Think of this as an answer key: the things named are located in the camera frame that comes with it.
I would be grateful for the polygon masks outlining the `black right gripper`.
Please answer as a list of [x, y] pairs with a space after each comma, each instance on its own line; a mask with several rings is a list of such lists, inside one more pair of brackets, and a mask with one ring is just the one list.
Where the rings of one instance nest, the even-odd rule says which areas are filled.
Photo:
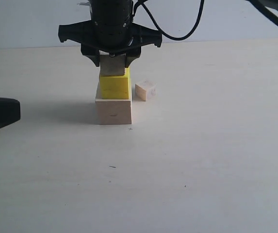
[[96, 67], [100, 66], [100, 51], [125, 54], [125, 68], [141, 56], [141, 47], [160, 47], [162, 34], [133, 22], [133, 1], [90, 0], [91, 19], [60, 25], [60, 42], [71, 40], [81, 45], [81, 53]]

